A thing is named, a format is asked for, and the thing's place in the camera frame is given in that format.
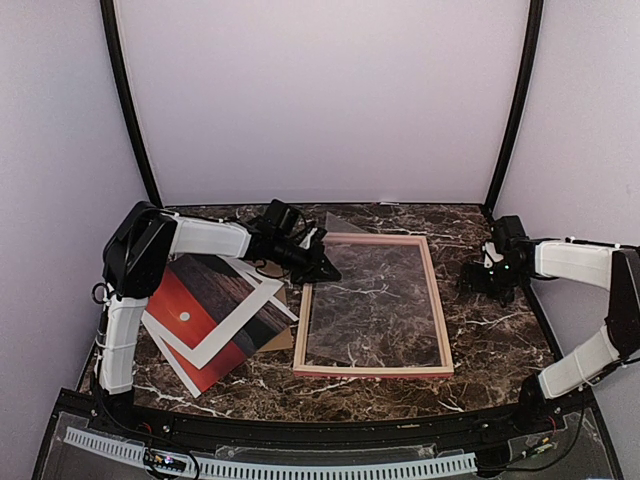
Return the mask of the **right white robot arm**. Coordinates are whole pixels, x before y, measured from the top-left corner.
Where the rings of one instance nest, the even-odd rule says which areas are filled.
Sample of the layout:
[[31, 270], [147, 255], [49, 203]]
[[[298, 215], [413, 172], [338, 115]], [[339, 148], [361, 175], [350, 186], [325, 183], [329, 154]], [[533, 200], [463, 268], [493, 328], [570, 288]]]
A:
[[639, 361], [639, 248], [565, 237], [531, 238], [516, 215], [490, 227], [482, 259], [461, 267], [458, 287], [503, 305], [532, 280], [566, 280], [608, 293], [603, 325], [563, 359], [527, 378], [522, 403], [510, 413], [521, 434], [534, 432], [549, 416], [546, 401], [591, 386], [616, 369]]

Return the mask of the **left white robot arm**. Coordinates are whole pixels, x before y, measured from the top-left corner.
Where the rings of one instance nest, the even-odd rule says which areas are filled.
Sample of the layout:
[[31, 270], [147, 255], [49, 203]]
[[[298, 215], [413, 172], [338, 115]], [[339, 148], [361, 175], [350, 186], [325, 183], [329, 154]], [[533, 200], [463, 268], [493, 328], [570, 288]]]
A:
[[103, 292], [93, 297], [102, 307], [94, 370], [100, 390], [110, 396], [132, 391], [140, 323], [175, 255], [270, 261], [296, 285], [339, 281], [341, 273], [325, 254], [326, 230], [308, 223], [295, 232], [302, 216], [277, 199], [248, 221], [184, 216], [138, 202], [104, 247], [102, 280], [95, 286]]

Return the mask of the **brown cardboard backing board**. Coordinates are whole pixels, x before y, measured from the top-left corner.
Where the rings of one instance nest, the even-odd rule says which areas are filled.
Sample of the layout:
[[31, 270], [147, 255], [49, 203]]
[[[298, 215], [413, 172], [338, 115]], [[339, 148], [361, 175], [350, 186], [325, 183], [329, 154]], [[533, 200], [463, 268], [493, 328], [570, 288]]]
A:
[[[267, 276], [280, 276], [283, 274], [282, 268], [270, 261], [266, 263], [265, 267], [261, 268], [261, 271]], [[265, 344], [259, 350], [259, 353], [288, 350], [288, 349], [291, 349], [293, 345], [294, 345], [294, 341], [293, 341], [291, 329], [290, 327], [287, 327], [282, 332], [280, 332], [277, 336], [272, 338], [267, 344]]]

